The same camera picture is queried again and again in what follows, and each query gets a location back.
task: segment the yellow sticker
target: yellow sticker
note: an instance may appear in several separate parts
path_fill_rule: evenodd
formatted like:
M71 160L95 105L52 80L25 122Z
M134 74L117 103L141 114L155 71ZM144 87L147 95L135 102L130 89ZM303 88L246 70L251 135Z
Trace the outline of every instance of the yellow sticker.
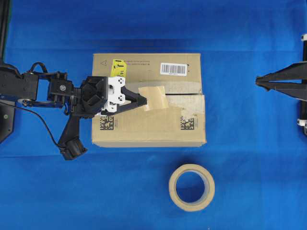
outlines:
M111 77L126 77L127 64L124 60L113 59L112 70L111 70Z

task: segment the blue table surface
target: blue table surface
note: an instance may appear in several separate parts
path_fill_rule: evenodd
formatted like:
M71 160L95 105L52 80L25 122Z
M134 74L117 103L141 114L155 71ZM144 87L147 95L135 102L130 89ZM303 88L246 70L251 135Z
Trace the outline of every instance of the blue table surface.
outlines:
M42 61L75 85L93 53L201 53L208 143L200 148L104 149L64 161L41 122L16 111L0 150L0 229L306 229L307 138L298 101L265 92L255 78L302 60L305 0L14 0L7 63ZM39 100L47 84L40 84ZM34 109L58 138L60 110ZM184 163L204 166L215 197L188 213L168 180Z

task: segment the barcode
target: barcode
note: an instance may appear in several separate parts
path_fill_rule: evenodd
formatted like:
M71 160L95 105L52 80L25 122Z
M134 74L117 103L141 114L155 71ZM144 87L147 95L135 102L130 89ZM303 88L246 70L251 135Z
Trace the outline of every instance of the barcode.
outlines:
M161 63L160 74L186 76L187 64Z

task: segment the packing tape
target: packing tape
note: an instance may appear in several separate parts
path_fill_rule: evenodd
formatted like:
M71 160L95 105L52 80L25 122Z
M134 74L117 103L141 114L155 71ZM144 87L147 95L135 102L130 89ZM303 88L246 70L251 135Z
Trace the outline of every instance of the packing tape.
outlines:
M147 99L147 104L143 106L144 111L168 108L164 86L141 87L139 93Z
M181 200L176 191L178 178L186 172L197 173L202 178L205 185L205 190L201 198L191 203ZM215 184L213 177L205 168L197 164L184 164L173 172L171 178L169 179L168 189L171 199L179 208L187 212L194 212L200 211L210 204L214 197Z

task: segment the roll of masking tape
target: roll of masking tape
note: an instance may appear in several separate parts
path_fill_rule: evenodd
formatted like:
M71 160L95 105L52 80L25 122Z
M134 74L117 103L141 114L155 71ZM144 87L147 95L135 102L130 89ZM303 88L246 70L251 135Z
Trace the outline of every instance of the roll of masking tape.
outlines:
M191 203L181 200L176 191L178 178L186 172L197 173L202 178L205 185L204 193L200 199ZM215 185L213 177L205 168L197 164L184 164L173 172L171 178L169 179L168 189L171 199L179 208L187 212L194 212L202 210L210 204L214 197Z

